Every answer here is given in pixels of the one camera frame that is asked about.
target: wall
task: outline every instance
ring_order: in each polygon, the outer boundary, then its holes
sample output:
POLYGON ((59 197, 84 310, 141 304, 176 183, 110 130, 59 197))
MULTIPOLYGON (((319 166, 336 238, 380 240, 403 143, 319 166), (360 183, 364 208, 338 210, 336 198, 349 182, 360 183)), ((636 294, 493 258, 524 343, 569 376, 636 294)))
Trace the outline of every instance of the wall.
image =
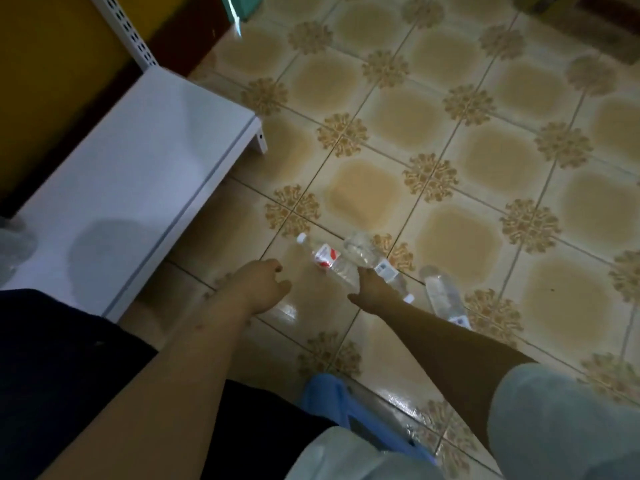
MULTIPOLYGON (((118 0, 144 39, 185 0, 118 0)), ((129 60, 90 0, 3 0, 0 200, 129 60)))

